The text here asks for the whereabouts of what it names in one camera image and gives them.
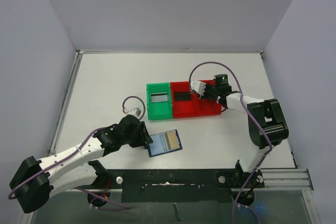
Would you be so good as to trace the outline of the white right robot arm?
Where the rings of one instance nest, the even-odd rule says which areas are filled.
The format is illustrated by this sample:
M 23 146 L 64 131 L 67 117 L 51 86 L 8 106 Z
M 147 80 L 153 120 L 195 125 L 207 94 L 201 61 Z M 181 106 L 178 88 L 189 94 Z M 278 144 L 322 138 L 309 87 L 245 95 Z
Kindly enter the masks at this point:
M 234 173 L 234 182 L 245 187 L 253 179 L 251 172 L 260 166 L 269 151 L 288 138 L 288 126 L 278 100 L 257 99 L 234 91 L 226 74 L 216 75 L 214 81 L 214 84 L 191 81 L 191 90 L 201 100 L 210 100 L 247 115 L 250 143 L 246 154 L 238 161 L 241 169 Z

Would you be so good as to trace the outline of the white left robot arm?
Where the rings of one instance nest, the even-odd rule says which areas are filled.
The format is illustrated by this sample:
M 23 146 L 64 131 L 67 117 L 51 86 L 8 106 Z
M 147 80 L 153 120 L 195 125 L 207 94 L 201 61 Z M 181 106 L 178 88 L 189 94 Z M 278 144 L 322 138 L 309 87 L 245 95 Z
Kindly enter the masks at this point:
M 93 130 L 85 140 L 53 156 L 24 159 L 9 183 L 9 200 L 16 199 L 24 213 L 34 212 L 50 197 L 82 186 L 103 188 L 111 178 L 99 158 L 121 146 L 148 146 L 153 141 L 145 123 L 127 115 L 118 124 Z

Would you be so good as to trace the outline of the gold striped card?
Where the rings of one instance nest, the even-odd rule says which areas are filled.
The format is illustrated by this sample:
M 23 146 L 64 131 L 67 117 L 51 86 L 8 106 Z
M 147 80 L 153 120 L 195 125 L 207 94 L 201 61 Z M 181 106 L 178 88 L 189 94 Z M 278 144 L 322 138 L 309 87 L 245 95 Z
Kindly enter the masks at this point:
M 177 150 L 180 148 L 179 138 L 176 135 L 176 131 L 168 131 L 164 133 L 164 139 L 166 144 L 166 149 L 168 151 Z

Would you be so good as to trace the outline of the blue leather card holder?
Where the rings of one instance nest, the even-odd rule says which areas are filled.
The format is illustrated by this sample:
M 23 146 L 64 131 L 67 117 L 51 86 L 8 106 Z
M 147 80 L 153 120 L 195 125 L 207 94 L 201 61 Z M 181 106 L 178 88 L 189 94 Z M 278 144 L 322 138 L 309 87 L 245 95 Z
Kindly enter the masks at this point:
M 177 130 L 150 135 L 152 143 L 147 145 L 149 157 L 156 157 L 183 149 Z

